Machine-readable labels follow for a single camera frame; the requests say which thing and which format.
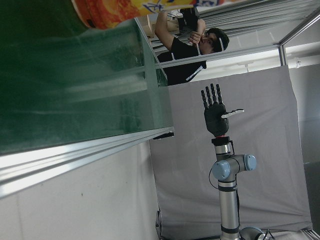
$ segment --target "man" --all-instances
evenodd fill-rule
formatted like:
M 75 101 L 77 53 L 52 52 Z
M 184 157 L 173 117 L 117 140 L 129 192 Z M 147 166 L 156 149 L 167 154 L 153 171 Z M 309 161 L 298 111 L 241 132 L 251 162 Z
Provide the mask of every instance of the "man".
M 206 33 L 206 23 L 198 19 L 197 29 L 188 38 L 192 45 L 185 44 L 174 37 L 168 31 L 167 12 L 158 14 L 154 33 L 169 52 L 161 53 L 158 56 L 160 62 L 172 61 L 173 59 L 184 59 L 217 53 L 226 50 L 229 38 L 219 28 L 211 28 Z M 202 69 L 206 69 L 206 61 L 193 62 L 184 65 L 164 68 L 168 85 L 176 85 L 190 82 Z

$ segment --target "blue joint cap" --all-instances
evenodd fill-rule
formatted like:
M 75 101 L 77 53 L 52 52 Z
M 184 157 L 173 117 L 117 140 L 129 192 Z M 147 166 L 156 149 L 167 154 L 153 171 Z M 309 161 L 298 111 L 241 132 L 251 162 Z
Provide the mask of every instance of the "blue joint cap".
M 212 166 L 212 173 L 216 179 L 225 180 L 230 175 L 229 163 L 225 160 L 215 162 Z
M 253 171 L 257 167 L 257 160 L 255 156 L 250 155 L 250 154 L 245 154 L 244 155 L 244 166 L 245 170 L 247 171 Z

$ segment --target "aluminum frame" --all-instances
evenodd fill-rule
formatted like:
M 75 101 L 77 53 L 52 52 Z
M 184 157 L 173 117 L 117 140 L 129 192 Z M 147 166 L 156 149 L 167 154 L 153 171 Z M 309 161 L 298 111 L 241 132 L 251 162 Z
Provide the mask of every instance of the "aluminum frame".
M 0 199 L 173 130 L 165 127 L 0 156 Z

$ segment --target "white wall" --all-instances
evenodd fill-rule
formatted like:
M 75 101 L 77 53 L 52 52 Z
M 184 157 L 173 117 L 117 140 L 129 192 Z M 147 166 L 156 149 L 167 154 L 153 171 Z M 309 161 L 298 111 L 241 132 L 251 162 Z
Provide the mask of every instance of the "white wall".
M 291 68 L 303 161 L 320 162 L 320 64 Z
M 157 240 L 149 142 L 0 199 L 0 240 Z

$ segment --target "black t-shirt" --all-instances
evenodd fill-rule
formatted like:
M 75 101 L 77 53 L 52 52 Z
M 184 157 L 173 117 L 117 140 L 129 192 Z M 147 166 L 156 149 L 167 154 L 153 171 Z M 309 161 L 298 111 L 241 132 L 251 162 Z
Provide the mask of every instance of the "black t-shirt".
M 189 46 L 181 42 L 176 37 L 173 39 L 171 51 L 158 55 L 159 62 L 172 61 L 174 59 L 185 59 L 198 56 L 198 50 L 194 46 Z M 165 67 L 163 70 L 168 79 L 168 85 L 176 85 L 190 82 L 198 72 L 206 69 L 206 61 L 192 62 L 184 65 Z

